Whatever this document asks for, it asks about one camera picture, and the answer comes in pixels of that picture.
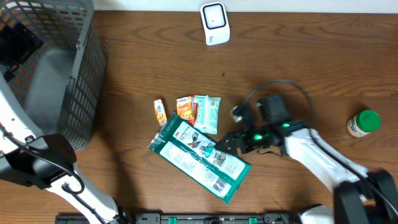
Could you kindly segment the white toilet wipes pack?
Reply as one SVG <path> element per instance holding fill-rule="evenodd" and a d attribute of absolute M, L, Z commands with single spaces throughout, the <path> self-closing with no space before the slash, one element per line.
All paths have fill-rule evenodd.
<path fill-rule="evenodd" d="M 194 102 L 197 104 L 197 116 L 193 126 L 203 133 L 218 134 L 221 98 L 196 95 Z"/>

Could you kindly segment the green 3M package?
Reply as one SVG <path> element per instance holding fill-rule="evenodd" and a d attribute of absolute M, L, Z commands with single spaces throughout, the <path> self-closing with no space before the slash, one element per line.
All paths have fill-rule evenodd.
<path fill-rule="evenodd" d="M 173 114 L 150 142 L 149 149 L 227 204 L 251 165 L 215 149 L 215 144 L 212 138 Z"/>

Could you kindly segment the orange white tissue pack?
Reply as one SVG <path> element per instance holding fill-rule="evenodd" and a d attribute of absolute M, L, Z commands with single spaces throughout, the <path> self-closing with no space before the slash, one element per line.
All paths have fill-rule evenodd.
<path fill-rule="evenodd" d="M 195 118 L 193 96 L 177 99 L 177 114 L 185 120 L 192 120 Z"/>

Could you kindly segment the green lid seasoning jar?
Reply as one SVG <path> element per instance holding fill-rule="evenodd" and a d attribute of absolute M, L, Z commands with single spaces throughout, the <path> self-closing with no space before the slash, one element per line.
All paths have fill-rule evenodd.
<path fill-rule="evenodd" d="M 357 138 L 364 137 L 381 127 L 381 117 L 373 110 L 364 110 L 347 122 L 348 132 Z"/>

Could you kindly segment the red snack packet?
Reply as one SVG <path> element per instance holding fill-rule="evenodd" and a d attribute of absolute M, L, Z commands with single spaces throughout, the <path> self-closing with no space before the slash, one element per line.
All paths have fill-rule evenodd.
<path fill-rule="evenodd" d="M 196 118 L 197 118 L 197 108 L 198 108 L 198 103 L 193 104 L 193 119 L 189 119 L 188 122 L 193 126 L 195 124 Z"/>

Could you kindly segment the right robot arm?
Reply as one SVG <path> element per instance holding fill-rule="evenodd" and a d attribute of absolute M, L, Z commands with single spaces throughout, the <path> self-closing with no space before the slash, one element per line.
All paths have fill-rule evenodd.
<path fill-rule="evenodd" d="M 244 106 L 231 111 L 243 129 L 226 134 L 215 149 L 237 155 L 271 146 L 305 166 L 333 194 L 333 208 L 315 205 L 296 215 L 275 215 L 279 223 L 397 223 L 397 188 L 384 169 L 370 171 L 339 153 L 304 121 L 294 121 L 282 96 L 258 100 L 263 126 Z"/>

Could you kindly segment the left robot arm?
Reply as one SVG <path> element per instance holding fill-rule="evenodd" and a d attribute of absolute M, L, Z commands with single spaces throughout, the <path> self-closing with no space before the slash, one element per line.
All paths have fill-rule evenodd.
<path fill-rule="evenodd" d="M 1 29 L 1 178 L 57 194 L 89 223 L 128 223 L 80 170 L 105 58 L 88 22 L 14 21 Z"/>

